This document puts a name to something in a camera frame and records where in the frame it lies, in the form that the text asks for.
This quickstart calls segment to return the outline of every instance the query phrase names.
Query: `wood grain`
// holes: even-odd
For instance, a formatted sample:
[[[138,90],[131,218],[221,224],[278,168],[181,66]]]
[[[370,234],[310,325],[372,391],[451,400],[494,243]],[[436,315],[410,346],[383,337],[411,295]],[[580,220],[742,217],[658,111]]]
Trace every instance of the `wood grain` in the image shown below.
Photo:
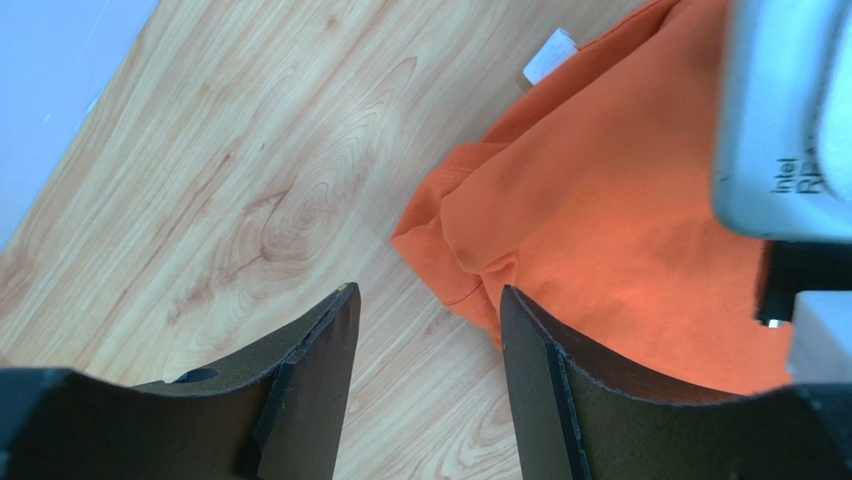
[[[499,352],[388,237],[557,26],[638,3],[162,0],[0,255],[0,358],[172,380],[354,280],[336,476],[518,478]]]

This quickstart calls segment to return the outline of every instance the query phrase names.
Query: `light wood tabletop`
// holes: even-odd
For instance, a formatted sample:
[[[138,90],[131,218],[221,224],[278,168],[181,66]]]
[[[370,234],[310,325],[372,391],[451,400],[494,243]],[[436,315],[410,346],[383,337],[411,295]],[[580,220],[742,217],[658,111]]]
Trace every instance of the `light wood tabletop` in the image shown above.
[[[0,365],[173,380],[364,297],[336,477],[519,478],[500,352],[388,238],[556,27],[641,0],[161,0],[0,255]]]

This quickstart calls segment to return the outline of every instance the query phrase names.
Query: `clothing tag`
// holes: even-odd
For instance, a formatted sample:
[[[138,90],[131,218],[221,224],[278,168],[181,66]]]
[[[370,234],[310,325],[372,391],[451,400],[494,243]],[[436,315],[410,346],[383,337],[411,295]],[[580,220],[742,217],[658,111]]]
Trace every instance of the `clothing tag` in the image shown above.
[[[564,29],[557,28],[547,43],[524,67],[524,76],[530,83],[536,85],[575,53],[577,53],[577,45],[574,40]]]

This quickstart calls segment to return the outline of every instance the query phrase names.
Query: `orange cloth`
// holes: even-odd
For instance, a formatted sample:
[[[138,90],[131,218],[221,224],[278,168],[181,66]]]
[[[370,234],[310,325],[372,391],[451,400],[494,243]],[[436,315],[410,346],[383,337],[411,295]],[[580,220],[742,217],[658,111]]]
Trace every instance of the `orange cloth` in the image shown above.
[[[499,343],[504,285],[607,347],[698,385],[789,382],[791,329],[754,318],[763,244],[711,211],[725,0],[657,0],[424,180],[391,240]]]

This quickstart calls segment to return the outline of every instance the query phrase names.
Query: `orange fabric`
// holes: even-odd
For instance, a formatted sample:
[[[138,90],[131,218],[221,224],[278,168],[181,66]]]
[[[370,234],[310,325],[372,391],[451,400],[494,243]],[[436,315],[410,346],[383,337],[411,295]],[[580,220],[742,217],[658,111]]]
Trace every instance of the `orange fabric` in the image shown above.
[[[424,180],[394,247],[498,343],[512,284],[659,372],[788,383],[791,329],[752,320],[762,242],[711,211],[726,17],[724,0],[657,0],[583,48]]]

